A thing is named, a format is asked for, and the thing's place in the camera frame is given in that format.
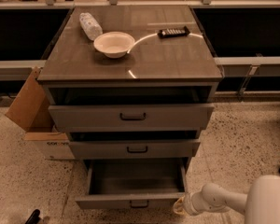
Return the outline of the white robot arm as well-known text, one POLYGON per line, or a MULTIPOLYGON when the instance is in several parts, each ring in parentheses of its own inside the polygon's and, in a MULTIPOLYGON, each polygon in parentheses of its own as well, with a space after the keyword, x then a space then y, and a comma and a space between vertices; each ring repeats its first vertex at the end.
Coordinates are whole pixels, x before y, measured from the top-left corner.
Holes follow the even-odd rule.
POLYGON ((230 209, 244 215, 245 224, 280 224, 280 176, 263 175, 257 178, 247 194, 207 183, 198 192, 186 193, 173 206, 176 214, 191 216, 230 209))

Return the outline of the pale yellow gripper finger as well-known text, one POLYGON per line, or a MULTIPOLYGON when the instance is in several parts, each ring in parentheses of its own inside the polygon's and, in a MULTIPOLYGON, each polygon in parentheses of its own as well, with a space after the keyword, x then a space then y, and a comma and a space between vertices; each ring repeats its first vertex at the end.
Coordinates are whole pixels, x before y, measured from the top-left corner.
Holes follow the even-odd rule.
POLYGON ((177 215, 185 215, 185 197, 180 197, 173 205, 173 211, 177 215))

